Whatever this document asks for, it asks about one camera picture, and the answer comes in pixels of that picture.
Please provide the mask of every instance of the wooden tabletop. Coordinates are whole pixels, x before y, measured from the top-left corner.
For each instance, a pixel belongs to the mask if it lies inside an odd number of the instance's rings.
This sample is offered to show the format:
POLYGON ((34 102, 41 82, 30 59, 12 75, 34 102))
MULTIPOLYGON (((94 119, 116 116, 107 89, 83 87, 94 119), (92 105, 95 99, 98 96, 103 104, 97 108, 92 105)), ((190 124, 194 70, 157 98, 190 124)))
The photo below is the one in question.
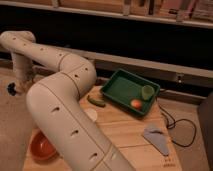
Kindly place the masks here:
MULTIPOLYGON (((99 89, 100 87, 94 87, 88 94, 95 99, 101 99, 99 89)), ((105 108, 90 104, 86 96, 81 99, 80 105, 83 109, 93 108, 98 112, 95 124, 118 147, 137 171, 182 170, 157 102, 154 102, 150 112, 143 119, 137 120, 129 112, 104 100, 107 103, 105 108), (166 136, 169 156, 163 156, 141 136, 148 124, 155 124, 166 136)), ((38 131, 39 129, 33 130, 30 142, 38 131)), ((28 148, 23 171, 71 171, 71 169, 60 156, 49 162, 37 163, 32 159, 28 148)))

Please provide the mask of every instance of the floor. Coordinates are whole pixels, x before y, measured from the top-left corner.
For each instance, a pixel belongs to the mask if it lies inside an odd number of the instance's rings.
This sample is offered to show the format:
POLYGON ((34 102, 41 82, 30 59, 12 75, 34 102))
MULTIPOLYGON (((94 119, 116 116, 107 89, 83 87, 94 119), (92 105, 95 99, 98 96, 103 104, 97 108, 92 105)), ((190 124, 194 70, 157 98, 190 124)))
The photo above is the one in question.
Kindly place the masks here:
MULTIPOLYGON (((7 93, 7 85, 14 81, 11 70, 0 68, 0 171, 22 170, 31 130, 36 126, 27 111, 25 96, 10 96, 7 93)), ((175 145, 183 171, 209 171, 197 106, 166 99, 158 99, 158 102, 176 119, 190 119, 198 128, 192 146, 182 148, 175 145)), ((176 141, 188 143, 192 132, 192 126, 182 122, 170 134, 176 141)))

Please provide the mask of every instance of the dark background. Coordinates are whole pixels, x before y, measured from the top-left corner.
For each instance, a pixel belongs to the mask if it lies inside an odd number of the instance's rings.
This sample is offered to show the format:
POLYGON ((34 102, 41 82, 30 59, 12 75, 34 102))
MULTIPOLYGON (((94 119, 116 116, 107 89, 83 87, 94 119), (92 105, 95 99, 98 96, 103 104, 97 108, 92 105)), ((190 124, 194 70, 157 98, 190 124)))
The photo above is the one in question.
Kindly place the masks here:
POLYGON ((32 31, 43 44, 213 70, 213 29, 0 6, 0 32, 5 30, 32 31))

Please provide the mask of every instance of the bowl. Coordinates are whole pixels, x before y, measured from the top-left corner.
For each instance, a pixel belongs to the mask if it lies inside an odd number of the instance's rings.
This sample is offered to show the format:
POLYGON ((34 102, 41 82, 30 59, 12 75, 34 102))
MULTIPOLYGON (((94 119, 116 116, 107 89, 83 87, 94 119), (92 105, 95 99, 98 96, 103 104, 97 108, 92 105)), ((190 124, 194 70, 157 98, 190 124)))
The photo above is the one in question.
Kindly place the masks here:
POLYGON ((53 158, 57 151, 45 135, 39 131, 30 144, 30 152, 36 161, 45 161, 53 158))

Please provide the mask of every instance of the orange ball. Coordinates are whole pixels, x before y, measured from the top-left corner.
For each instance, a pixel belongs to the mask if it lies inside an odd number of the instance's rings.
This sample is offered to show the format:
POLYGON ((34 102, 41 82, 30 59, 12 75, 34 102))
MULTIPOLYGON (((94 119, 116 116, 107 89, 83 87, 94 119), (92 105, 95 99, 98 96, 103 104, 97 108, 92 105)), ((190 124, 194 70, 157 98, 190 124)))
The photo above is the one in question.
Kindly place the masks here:
POLYGON ((140 110, 140 109, 142 108, 142 101, 139 100, 139 99, 133 99, 133 100, 131 100, 130 105, 131 105, 133 108, 135 108, 135 109, 137 109, 137 110, 140 110))

